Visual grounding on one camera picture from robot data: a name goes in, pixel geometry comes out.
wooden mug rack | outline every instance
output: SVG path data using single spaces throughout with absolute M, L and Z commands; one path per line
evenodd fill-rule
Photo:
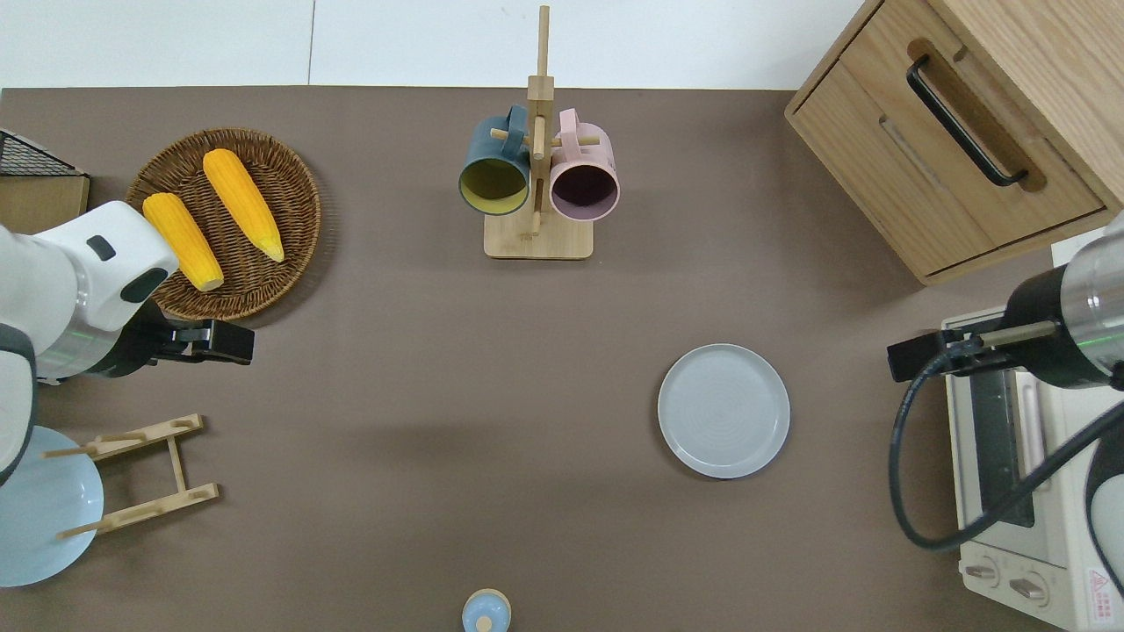
M 167 450 L 172 455 L 172 472 L 175 475 L 175 486 L 178 488 L 175 494 L 106 514 L 97 522 L 61 531 L 56 534 L 56 538 L 64 540 L 72 535 L 78 535 L 79 533 L 85 533 L 88 531 L 107 533 L 123 526 L 128 526 L 130 524 L 136 524 L 148 518 L 164 515 L 169 512 L 174 512 L 205 500 L 218 498 L 218 485 L 209 482 L 207 485 L 188 489 L 187 480 L 183 477 L 183 462 L 180 460 L 180 449 L 175 443 L 175 437 L 181 434 L 197 431 L 201 427 L 203 427 L 202 417 L 199 415 L 188 415 L 169 422 L 145 426 L 133 432 L 98 435 L 93 441 L 85 443 L 84 445 L 79 445 L 78 448 L 44 452 L 44 459 L 54 459 L 71 454 L 87 454 L 90 459 L 100 461 L 125 452 L 130 452 L 137 448 L 144 448 L 145 445 L 151 445 L 160 441 L 166 441 Z
M 484 217 L 484 253 L 493 259 L 581 260 L 593 254 L 593 225 L 574 222 L 550 207 L 551 151 L 555 144 L 554 78 L 546 74 L 551 9 L 538 8 L 538 72 L 527 78 L 527 128 L 531 130 L 531 192 L 510 215 Z M 492 136 L 506 138 L 493 129 Z M 579 143 L 596 144 L 597 138 Z

toaster oven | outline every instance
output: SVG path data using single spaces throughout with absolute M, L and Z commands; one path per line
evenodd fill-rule
M 992 309 L 943 325 L 982 331 L 992 328 L 1001 315 L 1001 309 Z M 961 527 L 1124 398 L 1108 387 L 1059 389 L 1022 369 L 945 380 Z M 1095 445 L 961 545 L 967 588 L 1064 630 L 1124 631 L 1124 603 L 1097 557 L 1086 522 L 1085 475 Z

black cable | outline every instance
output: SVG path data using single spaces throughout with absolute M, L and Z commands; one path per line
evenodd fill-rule
M 1081 428 L 1080 432 L 1063 443 L 1061 448 L 1046 457 L 1046 459 L 1042 461 L 1041 466 L 1035 468 L 1033 472 L 1028 473 L 1023 480 L 1012 487 L 1010 490 L 1003 496 L 1003 498 L 1000 498 L 988 511 L 984 512 L 984 514 L 978 518 L 972 521 L 971 524 L 944 538 L 927 538 L 922 535 L 914 529 L 913 524 L 909 523 L 909 518 L 906 516 L 905 507 L 901 504 L 901 437 L 905 433 L 906 417 L 909 415 L 909 409 L 913 407 L 914 398 L 917 397 L 917 391 L 921 390 L 922 385 L 924 385 L 926 380 L 941 372 L 942 368 L 946 365 L 945 363 L 955 355 L 955 352 L 957 349 L 952 347 L 939 353 L 930 360 L 917 377 L 909 382 L 909 388 L 906 389 L 906 395 L 901 399 L 901 406 L 898 407 L 898 415 L 894 419 L 894 433 L 890 435 L 890 502 L 894 504 L 894 515 L 898 518 L 898 525 L 901 527 L 901 531 L 905 532 L 906 538 L 908 538 L 910 542 L 917 544 L 922 549 L 928 549 L 931 551 L 949 551 L 955 549 L 964 542 L 976 538 L 980 533 L 984 533 L 988 527 L 999 522 L 999 518 L 1001 518 L 1015 505 L 1030 496 L 1035 488 L 1045 482 L 1046 479 L 1053 476 L 1054 472 L 1061 469 L 1062 466 L 1068 463 L 1081 450 L 1088 448 L 1090 443 L 1099 439 L 1102 435 L 1112 432 L 1116 427 L 1124 424 L 1124 401 L 1122 401 L 1105 413 L 1102 413 L 1102 415 L 1094 419 L 1093 423 Z

oven door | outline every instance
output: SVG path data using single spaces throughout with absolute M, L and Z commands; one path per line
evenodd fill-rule
M 948 378 L 961 527 L 1042 463 L 1046 441 L 1040 383 L 1021 369 Z M 1048 520 L 1057 505 L 1053 486 L 1053 480 L 1044 482 L 976 541 L 1067 567 L 1060 525 Z

mug handle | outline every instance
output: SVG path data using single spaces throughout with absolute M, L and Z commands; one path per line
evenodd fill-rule
M 569 161 L 581 157 L 578 145 L 578 110 L 570 108 L 559 112 L 559 137 L 562 139 L 562 157 Z
M 504 148 L 500 150 L 505 156 L 515 159 L 523 148 L 523 139 L 527 136 L 527 108 L 523 106 L 511 106 L 507 112 L 507 139 L 504 141 Z

